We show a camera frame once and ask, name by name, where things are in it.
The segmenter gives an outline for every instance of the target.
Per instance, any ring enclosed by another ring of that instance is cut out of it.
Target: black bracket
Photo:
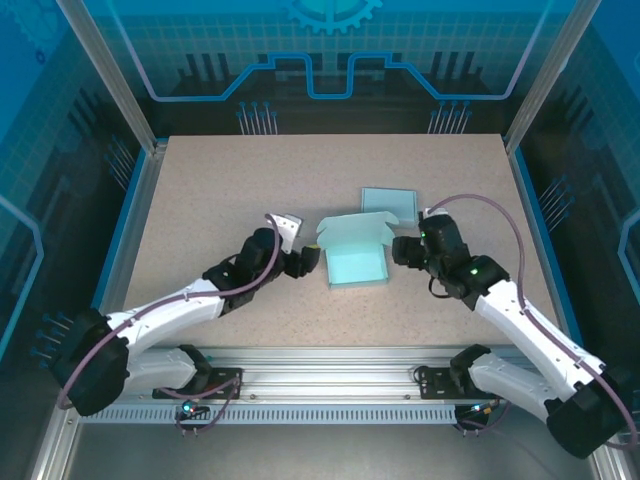
[[[188,420],[204,420],[207,413],[209,413],[211,409],[206,405],[197,405],[194,406],[189,412],[185,412],[180,407],[178,407],[176,412],[176,420],[180,422],[186,422]],[[197,426],[183,426],[185,430],[192,430],[193,428],[197,428]]]
[[[413,371],[413,379],[420,387],[422,400],[491,400],[498,398],[480,390],[466,393],[458,387],[449,368],[432,368],[425,365]]]
[[[211,390],[217,386],[222,385],[225,382],[228,382],[232,378],[237,378],[238,383],[236,385],[228,385],[222,390],[217,391],[212,395],[208,395],[203,397],[203,400],[226,400],[231,395],[231,391],[235,388],[236,392],[231,397],[232,400],[238,400],[240,398],[240,392],[242,390],[242,369],[241,368],[211,368],[209,371],[209,378],[207,379],[206,385],[202,387],[200,392],[182,392],[178,390],[178,393],[183,393],[185,395],[197,395],[198,393],[206,392],[207,390]],[[173,399],[170,395],[162,392],[160,389],[153,390],[152,398],[158,400],[166,400]]]

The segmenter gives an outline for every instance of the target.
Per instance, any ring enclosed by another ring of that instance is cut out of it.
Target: cable
[[[476,432],[478,432],[478,433],[482,433],[482,432],[485,432],[487,430],[486,428],[482,428],[482,427],[484,427],[484,425],[482,425],[481,423],[478,423],[478,422],[474,422],[472,420],[463,420],[462,423],[465,423],[467,425],[471,425],[472,427],[476,427]],[[454,425],[454,427],[457,428],[459,431],[461,431],[463,433],[466,432],[466,429],[461,425]],[[518,438],[516,438],[513,435],[509,435],[507,433],[504,433],[503,431],[498,430],[498,429],[494,429],[493,433],[495,433],[496,435],[500,435],[501,437],[507,438],[508,440],[510,440],[513,443],[515,443],[516,445],[518,445],[525,453],[527,453],[527,455],[529,455],[533,459],[534,462],[536,462],[544,471],[546,471],[551,478],[555,478],[557,480],[560,480],[560,477],[558,475],[556,475],[555,472],[553,470],[551,470],[542,461],[542,459],[540,457],[538,457],[538,455],[533,453],[533,451],[529,447],[527,447],[523,442],[518,440]]]
[[[435,293],[433,291],[433,282],[435,282],[436,277],[431,277],[431,279],[429,279],[429,293],[431,295],[433,295],[435,298],[451,298],[451,295],[449,295],[448,293],[442,294],[442,293]]]
[[[262,283],[262,281],[265,278],[267,278],[267,275],[269,275],[269,273],[273,269],[273,266],[275,265],[276,260],[278,259],[278,254],[280,253],[280,233],[278,232],[276,219],[269,214],[265,215],[265,217],[267,218],[267,220],[271,222],[271,227],[273,228],[273,232],[274,232],[274,244],[273,244],[273,252],[271,253],[269,262],[267,263],[267,266],[265,267],[264,271],[258,276],[258,278],[256,278],[254,281],[246,285],[243,285],[242,287],[233,288],[231,290],[216,291],[216,292],[195,292],[195,293],[190,293],[187,296],[185,296],[184,294],[173,295],[171,297],[158,300],[157,302],[152,303],[151,305],[148,305],[147,307],[143,308],[142,310],[140,310],[139,312],[137,312],[136,314],[132,315],[130,318],[122,322],[120,325],[118,325],[115,329],[113,329],[107,335],[105,335],[98,343],[96,343],[93,346],[93,348],[91,348],[91,350],[89,350],[89,352],[87,352],[84,358],[80,360],[80,363],[78,363],[78,366],[74,369],[73,373],[67,379],[67,382],[64,384],[64,387],[62,387],[62,390],[60,390],[60,393],[58,394],[58,398],[56,399],[56,406],[62,410],[68,410],[73,406],[72,404],[66,403],[67,396],[69,395],[69,391],[75,384],[80,374],[86,368],[87,364],[93,359],[93,357],[96,356],[96,354],[100,351],[100,349],[104,347],[110,340],[115,338],[124,329],[131,327],[134,324],[134,322],[140,320],[145,315],[148,315],[154,310],[173,302],[188,301],[191,298],[230,297],[233,295],[244,293],[260,285],[260,283]]]
[[[203,393],[200,393],[200,394],[194,395],[194,396],[181,395],[181,394],[176,393],[176,392],[174,392],[174,391],[172,391],[170,389],[167,389],[167,388],[161,388],[160,390],[163,393],[166,393],[167,395],[171,395],[174,398],[185,399],[185,400],[196,400],[196,399],[200,399],[200,398],[203,398],[203,397],[207,397],[209,395],[213,395],[216,392],[224,390],[229,385],[233,385],[233,388],[231,389],[231,393],[227,397],[227,401],[224,402],[224,405],[222,405],[222,408],[217,413],[217,415],[209,423],[207,423],[204,427],[199,428],[199,429],[198,428],[194,428],[193,429],[193,434],[194,435],[198,435],[198,432],[200,432],[200,433],[206,432],[207,430],[213,428],[214,425],[216,423],[218,423],[218,421],[220,421],[220,419],[224,416],[224,413],[226,412],[227,407],[231,403],[231,400],[233,399],[233,396],[235,395],[236,391],[238,390],[238,384],[239,383],[240,383],[240,381],[238,380],[237,377],[235,377],[235,378],[232,378],[231,380],[227,380],[222,385],[219,385],[219,386],[217,386],[215,388],[212,388],[211,390],[208,390],[206,392],[203,392]],[[182,427],[182,423],[180,422],[180,417],[176,417],[176,427],[182,431],[182,435],[185,435],[186,432],[188,432],[187,429]]]
[[[481,423],[478,423],[478,425],[480,426],[480,428],[477,429],[478,434],[490,432],[491,430],[495,429],[498,425],[500,425],[502,422],[504,422],[504,419],[506,418],[509,410],[511,410],[512,406],[513,404],[511,402],[506,402],[504,408],[502,409],[502,412],[500,412],[500,415],[498,415],[498,418],[496,418],[495,421],[493,421],[489,425],[482,425]],[[458,423],[462,423],[462,422],[468,423],[469,420],[459,420]]]
[[[166,395],[169,395],[170,397],[177,398],[179,400],[200,400],[202,398],[213,395],[214,393],[218,393],[219,391],[224,390],[229,385],[234,383],[236,385],[239,383],[239,380],[237,377],[233,377],[231,380],[227,380],[226,382],[224,382],[221,385],[218,385],[217,387],[213,387],[212,389],[207,390],[206,392],[197,393],[195,395],[183,395],[182,393],[178,393],[175,390],[172,390],[170,388],[159,388],[158,390],[160,390],[162,393]]]
[[[490,198],[487,198],[485,196],[477,195],[477,194],[474,194],[474,193],[461,193],[459,195],[453,195],[451,197],[447,197],[444,200],[441,200],[438,203],[436,203],[429,210],[436,210],[436,209],[438,209],[440,207],[443,207],[444,205],[446,205],[448,203],[451,203],[451,202],[456,201],[456,200],[462,200],[462,199],[478,200],[480,202],[484,202],[484,203],[486,203],[488,205],[491,205],[492,207],[497,209],[500,213],[502,213],[504,218],[506,218],[507,222],[509,222],[509,225],[511,226],[511,229],[513,230],[513,233],[516,236],[516,241],[518,242],[519,259],[518,259],[518,277],[517,277],[516,286],[517,286],[517,292],[518,292],[518,303],[520,305],[520,308],[522,309],[522,312],[525,314],[527,319],[533,324],[533,326],[536,327],[540,331],[540,333],[542,333],[551,343],[553,343],[556,347],[558,347],[571,360],[576,362],[576,366],[584,368],[585,372],[587,372],[589,375],[591,375],[593,377],[593,379],[596,382],[598,382],[598,384],[602,387],[602,389],[605,392],[607,392],[607,395],[609,395],[609,397],[611,397],[611,400],[616,405],[618,410],[620,410],[620,413],[622,414],[622,416],[625,419],[625,422],[627,423],[627,426],[629,428],[629,432],[631,434],[631,440],[629,441],[629,443],[625,443],[625,444],[616,444],[616,443],[606,442],[605,445],[607,445],[608,447],[611,447],[611,448],[615,448],[617,450],[631,450],[631,449],[635,448],[638,445],[638,430],[637,430],[637,428],[635,426],[635,422],[633,421],[633,418],[632,418],[631,414],[629,413],[629,410],[627,410],[627,407],[624,405],[623,401],[620,399],[618,394],[598,374],[598,372],[596,372],[593,368],[591,368],[591,366],[587,365],[586,363],[582,363],[582,359],[580,358],[579,355],[577,355],[569,347],[567,347],[560,340],[558,340],[529,311],[529,308],[527,307],[527,304],[526,304],[525,299],[524,299],[524,286],[523,286],[523,284],[524,284],[524,267],[525,267],[524,241],[522,240],[522,235],[520,233],[520,230],[518,229],[518,226],[516,225],[515,220],[509,214],[509,212],[507,212],[507,210],[505,210],[505,208],[502,205],[500,205],[498,202],[496,202],[494,200],[491,200]]]
[[[456,410],[456,418],[458,419],[458,422],[460,422],[460,420],[473,419],[473,418],[477,418],[480,415],[487,416],[497,411],[499,406],[500,406],[500,400],[498,399],[491,400],[487,403],[474,405],[473,407],[463,412],[458,412]]]

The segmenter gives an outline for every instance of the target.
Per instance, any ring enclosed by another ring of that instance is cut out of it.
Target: light blue box lid
[[[398,224],[389,212],[327,217],[320,222],[318,245],[327,256],[330,288],[387,282],[384,245],[391,245],[395,237],[389,224]]]
[[[363,188],[362,212],[391,212],[403,228],[418,223],[418,194],[414,190],[392,188]]]

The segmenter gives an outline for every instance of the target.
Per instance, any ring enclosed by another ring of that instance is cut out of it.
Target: table surface
[[[462,192],[501,203],[524,236],[525,293],[556,321],[499,135],[171,137],[125,307],[176,291],[237,253],[246,237],[266,225],[267,212],[303,218],[296,245],[315,243],[324,217],[360,211],[362,187],[416,190],[422,208]],[[518,249],[504,218],[468,200],[447,210],[471,253],[493,257],[515,278]],[[164,345],[510,343],[461,302],[432,297],[425,272],[398,267],[387,254],[387,285],[329,290],[323,255],[313,274],[298,280],[282,276],[248,305],[185,329]]]

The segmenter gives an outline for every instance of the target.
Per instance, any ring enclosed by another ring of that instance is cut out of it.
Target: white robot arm
[[[429,290],[434,280],[439,281],[445,297],[461,300],[504,332],[540,373],[511,365],[488,348],[474,345],[451,361],[451,378],[460,393],[473,396],[479,390],[527,410],[579,458],[617,433],[625,418],[601,383],[628,410],[631,374],[622,367],[606,366],[576,345],[526,299],[523,309],[509,274],[487,256],[471,256],[446,211],[428,210],[419,228],[420,238],[394,239],[394,261],[426,270],[432,277]]]
[[[205,391],[211,384],[211,367],[195,347],[140,354],[179,330],[240,308],[282,273],[300,278],[313,271],[320,250],[293,250],[302,220],[291,215],[268,217],[272,228],[257,229],[237,255],[185,288],[124,312],[103,316],[89,310],[76,316],[49,369],[68,390],[78,413],[92,415],[127,391],[157,387],[186,395]]]

